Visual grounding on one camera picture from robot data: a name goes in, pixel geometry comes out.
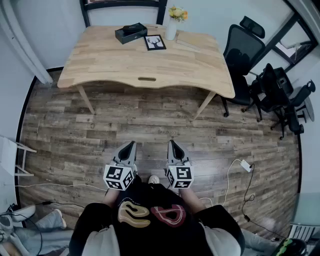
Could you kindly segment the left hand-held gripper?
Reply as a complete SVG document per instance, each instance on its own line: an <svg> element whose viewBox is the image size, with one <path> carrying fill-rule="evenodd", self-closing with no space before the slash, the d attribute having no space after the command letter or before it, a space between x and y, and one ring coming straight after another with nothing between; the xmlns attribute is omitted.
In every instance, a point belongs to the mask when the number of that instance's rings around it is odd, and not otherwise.
<svg viewBox="0 0 320 256"><path fill-rule="evenodd" d="M103 180L109 189L125 191L138 173L136 161L137 143L126 142L116 149L113 159L105 165Z"/></svg>

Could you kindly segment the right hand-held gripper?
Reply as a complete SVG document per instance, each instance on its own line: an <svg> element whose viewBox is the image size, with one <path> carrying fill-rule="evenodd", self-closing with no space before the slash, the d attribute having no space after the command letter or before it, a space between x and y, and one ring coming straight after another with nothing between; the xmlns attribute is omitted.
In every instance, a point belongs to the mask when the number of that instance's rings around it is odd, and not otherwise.
<svg viewBox="0 0 320 256"><path fill-rule="evenodd" d="M165 176L173 189L188 189L194 181L194 167L190 162L190 153L180 142L168 142Z"/></svg>

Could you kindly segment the framed deer picture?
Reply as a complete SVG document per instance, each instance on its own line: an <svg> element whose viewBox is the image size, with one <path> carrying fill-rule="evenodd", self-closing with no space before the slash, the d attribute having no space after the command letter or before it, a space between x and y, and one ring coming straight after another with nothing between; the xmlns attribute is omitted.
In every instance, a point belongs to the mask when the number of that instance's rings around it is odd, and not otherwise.
<svg viewBox="0 0 320 256"><path fill-rule="evenodd" d="M166 45L160 34L147 35L144 37L145 45L148 51L166 50Z"/></svg>

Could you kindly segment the person's left forearm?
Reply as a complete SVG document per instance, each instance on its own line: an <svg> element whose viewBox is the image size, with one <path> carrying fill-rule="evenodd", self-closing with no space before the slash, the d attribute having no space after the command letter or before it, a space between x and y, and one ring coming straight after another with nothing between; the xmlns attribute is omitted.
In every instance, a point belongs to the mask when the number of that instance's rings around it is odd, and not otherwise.
<svg viewBox="0 0 320 256"><path fill-rule="evenodd" d="M109 206L110 208L114 207L114 204L119 196L120 191L116 189L109 189L103 198L102 203Z"/></svg>

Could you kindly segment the person's right forearm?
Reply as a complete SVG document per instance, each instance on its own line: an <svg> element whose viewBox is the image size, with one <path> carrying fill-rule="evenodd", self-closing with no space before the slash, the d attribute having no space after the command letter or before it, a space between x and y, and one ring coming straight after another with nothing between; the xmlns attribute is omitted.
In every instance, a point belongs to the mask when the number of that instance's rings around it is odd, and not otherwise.
<svg viewBox="0 0 320 256"><path fill-rule="evenodd" d="M180 189L179 192L181 198L184 200L185 204L188 205L193 214L196 214L206 209L205 205L192 191L191 188Z"/></svg>

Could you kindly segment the person's black printed shirt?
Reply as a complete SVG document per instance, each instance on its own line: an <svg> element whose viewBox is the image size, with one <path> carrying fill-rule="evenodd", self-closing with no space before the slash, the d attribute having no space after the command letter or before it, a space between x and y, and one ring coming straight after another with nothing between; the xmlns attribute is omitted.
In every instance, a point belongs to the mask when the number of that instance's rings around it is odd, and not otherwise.
<svg viewBox="0 0 320 256"><path fill-rule="evenodd" d="M136 176L113 208L88 204L74 227L70 256L242 256L241 228L221 205L193 214L180 191Z"/></svg>

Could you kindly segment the white power adapter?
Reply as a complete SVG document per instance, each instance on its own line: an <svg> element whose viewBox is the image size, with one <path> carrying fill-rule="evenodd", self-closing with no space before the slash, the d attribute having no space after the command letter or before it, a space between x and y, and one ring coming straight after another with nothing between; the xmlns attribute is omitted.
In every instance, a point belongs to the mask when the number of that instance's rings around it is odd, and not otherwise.
<svg viewBox="0 0 320 256"><path fill-rule="evenodd" d="M248 173L251 172L253 165L249 164L247 161L245 161L244 159L240 161L240 166L247 171Z"/></svg>

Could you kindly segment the beige book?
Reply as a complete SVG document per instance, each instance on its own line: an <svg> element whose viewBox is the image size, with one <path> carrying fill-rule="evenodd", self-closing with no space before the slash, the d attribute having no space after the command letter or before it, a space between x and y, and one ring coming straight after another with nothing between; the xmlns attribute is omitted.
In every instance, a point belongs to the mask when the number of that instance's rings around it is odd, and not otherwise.
<svg viewBox="0 0 320 256"><path fill-rule="evenodd" d="M200 51L216 45L214 37L203 33L179 32L176 43Z"/></svg>

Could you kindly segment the dark green box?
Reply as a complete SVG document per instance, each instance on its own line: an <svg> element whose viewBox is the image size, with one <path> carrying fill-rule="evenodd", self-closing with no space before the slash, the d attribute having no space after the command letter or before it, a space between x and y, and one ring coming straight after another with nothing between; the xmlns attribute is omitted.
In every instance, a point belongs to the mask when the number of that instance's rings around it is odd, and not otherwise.
<svg viewBox="0 0 320 256"><path fill-rule="evenodd" d="M122 28L117 29L115 31L115 37L116 39L121 43L121 44L126 44L129 43L131 41L134 41L136 39L139 38L143 38L145 36L147 36L148 34L148 29L146 26L144 26L143 24L141 24L143 26L143 30L136 32L136 33L124 33Z"/></svg>

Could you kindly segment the white metal rack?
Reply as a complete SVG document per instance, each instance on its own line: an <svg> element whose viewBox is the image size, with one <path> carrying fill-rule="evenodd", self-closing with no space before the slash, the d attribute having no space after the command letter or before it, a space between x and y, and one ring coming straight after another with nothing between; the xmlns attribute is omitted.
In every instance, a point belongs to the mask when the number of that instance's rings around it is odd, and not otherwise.
<svg viewBox="0 0 320 256"><path fill-rule="evenodd" d="M23 151L22 165L16 164L18 150ZM18 142L13 142L7 137L0 135L0 165L11 176L33 177L34 174L25 170L27 152L37 151Z"/></svg>

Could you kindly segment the white ribbed vase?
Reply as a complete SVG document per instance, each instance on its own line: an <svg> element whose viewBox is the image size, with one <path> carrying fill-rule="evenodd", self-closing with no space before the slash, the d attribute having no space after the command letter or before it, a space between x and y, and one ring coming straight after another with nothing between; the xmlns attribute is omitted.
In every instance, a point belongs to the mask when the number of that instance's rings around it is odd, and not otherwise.
<svg viewBox="0 0 320 256"><path fill-rule="evenodd" d="M165 31L165 39L169 41L174 40L176 33L177 33L177 21L173 17L170 17L166 27L166 31Z"/></svg>

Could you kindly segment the black mesh chair with headrest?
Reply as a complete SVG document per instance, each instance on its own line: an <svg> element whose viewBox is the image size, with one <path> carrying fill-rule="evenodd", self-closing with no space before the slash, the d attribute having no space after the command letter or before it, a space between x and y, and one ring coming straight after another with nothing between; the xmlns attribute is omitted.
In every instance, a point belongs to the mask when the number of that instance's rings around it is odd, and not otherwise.
<svg viewBox="0 0 320 256"><path fill-rule="evenodd" d="M223 53L233 84L234 98L221 100L225 109L223 116L229 114L227 101L249 106L251 103L250 89L245 76L251 71L258 57L263 53L266 46L262 39L265 38L265 30L251 18L244 16L239 25L232 24L229 27L226 47Z"/></svg>

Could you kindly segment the black zip pouch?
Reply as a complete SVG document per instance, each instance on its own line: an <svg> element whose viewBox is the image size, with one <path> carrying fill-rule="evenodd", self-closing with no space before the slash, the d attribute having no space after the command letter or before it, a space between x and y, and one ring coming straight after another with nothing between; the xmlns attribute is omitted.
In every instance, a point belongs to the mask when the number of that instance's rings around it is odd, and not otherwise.
<svg viewBox="0 0 320 256"><path fill-rule="evenodd" d="M137 33L141 30L143 30L143 26L140 23L136 23L136 24L132 24L132 25L125 25L122 28L122 31L127 34L134 34L134 33Z"/></svg>

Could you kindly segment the white slatted rack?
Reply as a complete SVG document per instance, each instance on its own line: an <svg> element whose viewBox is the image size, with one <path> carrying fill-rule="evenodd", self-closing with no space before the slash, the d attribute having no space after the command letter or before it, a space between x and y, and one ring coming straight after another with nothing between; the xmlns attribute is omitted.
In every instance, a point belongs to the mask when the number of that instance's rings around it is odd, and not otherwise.
<svg viewBox="0 0 320 256"><path fill-rule="evenodd" d="M306 243L313 239L313 236L320 231L320 226L291 224L291 229L288 237L292 239L299 239Z"/></svg>

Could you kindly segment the white wall pipe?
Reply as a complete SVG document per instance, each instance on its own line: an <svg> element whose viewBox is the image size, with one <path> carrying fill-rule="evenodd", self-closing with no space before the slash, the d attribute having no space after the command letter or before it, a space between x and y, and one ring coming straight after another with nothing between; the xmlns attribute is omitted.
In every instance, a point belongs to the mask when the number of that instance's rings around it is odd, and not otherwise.
<svg viewBox="0 0 320 256"><path fill-rule="evenodd" d="M42 84L51 84L53 79L40 62L23 33L10 0L0 0L0 28L32 74Z"/></svg>

